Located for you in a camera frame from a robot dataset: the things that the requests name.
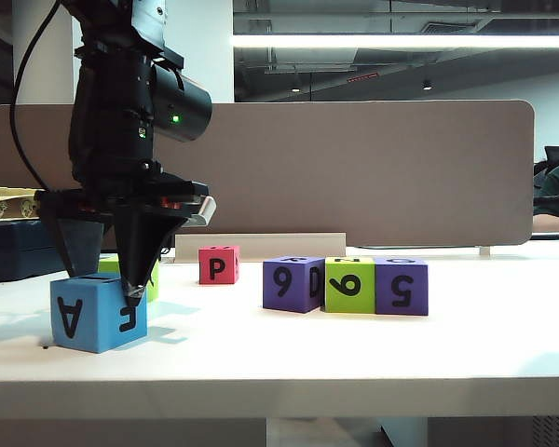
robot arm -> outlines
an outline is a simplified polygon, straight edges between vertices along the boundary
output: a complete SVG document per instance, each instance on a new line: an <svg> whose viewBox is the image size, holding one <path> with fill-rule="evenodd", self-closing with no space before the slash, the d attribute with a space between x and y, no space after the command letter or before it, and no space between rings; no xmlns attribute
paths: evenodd
<svg viewBox="0 0 559 447"><path fill-rule="evenodd" d="M61 0L83 31L69 135L80 190L38 194L39 215L71 276L93 273L102 234L116 232L128 305L137 305L163 242L179 226L206 225L207 185L163 171L154 132L180 142L211 118L207 91L182 76L182 56L163 39L163 0Z"/></svg>

black case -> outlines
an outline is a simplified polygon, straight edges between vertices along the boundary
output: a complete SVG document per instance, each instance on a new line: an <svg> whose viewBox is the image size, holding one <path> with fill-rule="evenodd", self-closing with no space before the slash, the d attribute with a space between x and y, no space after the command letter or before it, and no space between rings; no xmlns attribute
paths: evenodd
<svg viewBox="0 0 559 447"><path fill-rule="evenodd" d="M39 220L0 222L0 282L64 270Z"/></svg>

fluorescent light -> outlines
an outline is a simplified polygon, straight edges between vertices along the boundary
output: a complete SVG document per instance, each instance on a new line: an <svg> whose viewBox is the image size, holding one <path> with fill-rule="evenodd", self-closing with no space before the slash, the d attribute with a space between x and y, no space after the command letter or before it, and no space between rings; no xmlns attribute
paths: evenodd
<svg viewBox="0 0 559 447"><path fill-rule="evenodd" d="M484 34L239 34L234 47L244 48L559 48L559 35Z"/></svg>

green foam cube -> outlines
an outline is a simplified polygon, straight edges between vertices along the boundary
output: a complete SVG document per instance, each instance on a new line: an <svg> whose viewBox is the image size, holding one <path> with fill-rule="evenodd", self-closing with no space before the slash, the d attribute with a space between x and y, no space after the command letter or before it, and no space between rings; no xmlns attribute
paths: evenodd
<svg viewBox="0 0 559 447"><path fill-rule="evenodd" d="M120 266L118 265L118 255L101 258L100 264L97 267L100 273L120 273ZM159 296L159 261L153 266L151 271L151 280L147 282L147 302L151 303Z"/></svg>
<svg viewBox="0 0 559 447"><path fill-rule="evenodd" d="M375 312L375 260L325 259L325 311L356 314Z"/></svg>

pink foam cube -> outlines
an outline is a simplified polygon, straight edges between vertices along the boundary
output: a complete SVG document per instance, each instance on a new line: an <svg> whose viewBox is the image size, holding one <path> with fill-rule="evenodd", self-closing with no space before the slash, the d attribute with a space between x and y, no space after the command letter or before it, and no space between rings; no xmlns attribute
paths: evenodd
<svg viewBox="0 0 559 447"><path fill-rule="evenodd" d="M199 284L234 284L239 279L239 257L237 245L198 249Z"/></svg>

